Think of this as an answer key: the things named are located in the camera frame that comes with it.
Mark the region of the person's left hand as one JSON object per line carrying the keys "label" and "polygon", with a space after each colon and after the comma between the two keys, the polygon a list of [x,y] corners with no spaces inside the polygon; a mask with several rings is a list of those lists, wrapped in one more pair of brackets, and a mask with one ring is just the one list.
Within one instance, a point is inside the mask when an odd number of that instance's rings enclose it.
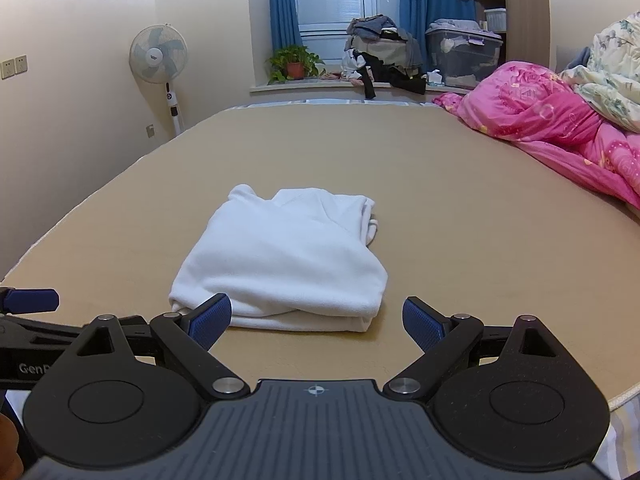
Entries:
{"label": "person's left hand", "polygon": [[0,415],[0,480],[16,480],[24,466],[17,453],[20,437],[14,423],[6,415]]}

